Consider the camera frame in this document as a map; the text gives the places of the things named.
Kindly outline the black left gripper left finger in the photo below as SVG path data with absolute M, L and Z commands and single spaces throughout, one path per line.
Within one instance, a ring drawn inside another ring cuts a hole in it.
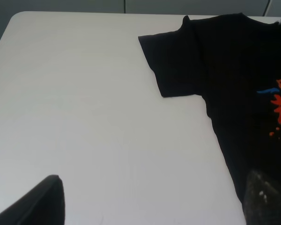
M 58 175 L 49 175 L 0 213 L 0 225 L 64 225 L 65 194 Z

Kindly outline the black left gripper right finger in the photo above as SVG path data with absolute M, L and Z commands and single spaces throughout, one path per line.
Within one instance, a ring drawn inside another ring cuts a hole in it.
M 248 225 L 281 225 L 281 184 L 252 170 L 247 177 L 243 212 Z

